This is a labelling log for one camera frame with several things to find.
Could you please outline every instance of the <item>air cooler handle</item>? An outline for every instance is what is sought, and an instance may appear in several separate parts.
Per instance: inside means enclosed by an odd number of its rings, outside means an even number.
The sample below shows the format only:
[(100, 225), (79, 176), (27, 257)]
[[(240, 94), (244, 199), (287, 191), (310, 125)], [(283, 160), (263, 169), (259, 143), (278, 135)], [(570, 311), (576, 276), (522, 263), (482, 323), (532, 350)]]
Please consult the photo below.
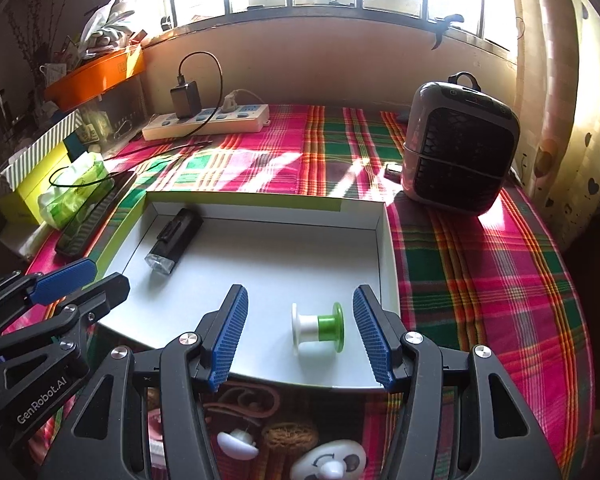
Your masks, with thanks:
[(471, 86), (476, 92), (482, 92), (482, 88), (480, 88), (480, 85), (478, 85), (478, 80), (470, 72), (458, 72), (455, 75), (449, 76), (449, 79), (447, 79), (446, 81), (449, 83), (453, 83), (454, 85), (457, 85), (458, 79), (460, 79), (460, 76), (463, 76), (463, 75), (467, 76), (471, 80)]

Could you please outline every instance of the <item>white box tray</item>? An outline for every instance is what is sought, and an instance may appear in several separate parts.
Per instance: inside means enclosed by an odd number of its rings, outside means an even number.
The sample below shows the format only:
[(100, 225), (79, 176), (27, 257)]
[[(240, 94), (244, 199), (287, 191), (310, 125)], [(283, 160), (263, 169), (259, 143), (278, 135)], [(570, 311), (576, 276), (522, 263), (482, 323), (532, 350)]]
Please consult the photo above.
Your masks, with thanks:
[[(219, 308), (231, 285), (239, 283), (249, 295), (249, 315), (233, 374), (307, 386), (381, 389), (354, 321), (352, 296), (357, 286), (368, 284), (385, 309), (399, 313), (386, 212), (382, 203), (337, 202), (338, 211), (198, 204), (205, 223), (170, 276), (152, 271), (144, 257), (185, 204), (149, 203), (106, 272), (128, 277), (128, 300), (101, 323), (160, 348), (194, 330), (206, 312)], [(300, 314), (330, 314), (335, 301), (344, 311), (344, 350), (336, 353), (330, 342), (311, 342), (301, 344), (296, 356), (291, 304), (298, 304)]]

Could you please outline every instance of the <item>blue gripper pad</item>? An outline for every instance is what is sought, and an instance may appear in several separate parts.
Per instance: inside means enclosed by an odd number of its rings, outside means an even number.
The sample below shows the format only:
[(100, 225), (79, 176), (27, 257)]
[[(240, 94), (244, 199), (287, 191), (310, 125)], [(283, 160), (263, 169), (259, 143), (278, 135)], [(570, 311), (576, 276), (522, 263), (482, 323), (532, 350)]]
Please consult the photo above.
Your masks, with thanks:
[(213, 392), (216, 392), (220, 384), (224, 383), (229, 376), (229, 369), (234, 360), (235, 349), (240, 341), (248, 311), (249, 297), (247, 289), (241, 286), (229, 308), (216, 344), (211, 349), (211, 370), (208, 384), (209, 389)]
[(368, 285), (353, 293), (353, 317), (376, 381), (389, 392), (398, 391), (398, 382), (408, 377), (400, 344), (406, 329), (400, 318), (382, 309)]
[(82, 258), (40, 277), (29, 299), (32, 304), (48, 305), (96, 279), (98, 269), (88, 258)]

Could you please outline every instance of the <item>curtain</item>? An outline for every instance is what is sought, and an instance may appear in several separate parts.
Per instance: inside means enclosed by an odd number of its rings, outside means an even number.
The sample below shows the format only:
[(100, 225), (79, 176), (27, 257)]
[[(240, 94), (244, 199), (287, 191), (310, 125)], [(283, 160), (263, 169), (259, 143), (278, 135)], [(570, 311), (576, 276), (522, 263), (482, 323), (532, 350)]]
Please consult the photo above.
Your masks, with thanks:
[(516, 167), (565, 250), (600, 209), (600, 17), (588, 0), (514, 2)]

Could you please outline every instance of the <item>portable air cooler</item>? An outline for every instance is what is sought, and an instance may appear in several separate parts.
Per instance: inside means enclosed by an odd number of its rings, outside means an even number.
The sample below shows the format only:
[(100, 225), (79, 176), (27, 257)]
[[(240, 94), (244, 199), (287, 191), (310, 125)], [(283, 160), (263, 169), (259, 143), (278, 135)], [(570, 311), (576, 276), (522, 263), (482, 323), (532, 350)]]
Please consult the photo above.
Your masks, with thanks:
[[(461, 75), (473, 88), (457, 84)], [(411, 105), (402, 188), (418, 202), (482, 214), (498, 196), (519, 137), (516, 115), (483, 94), (473, 75), (426, 83)]]

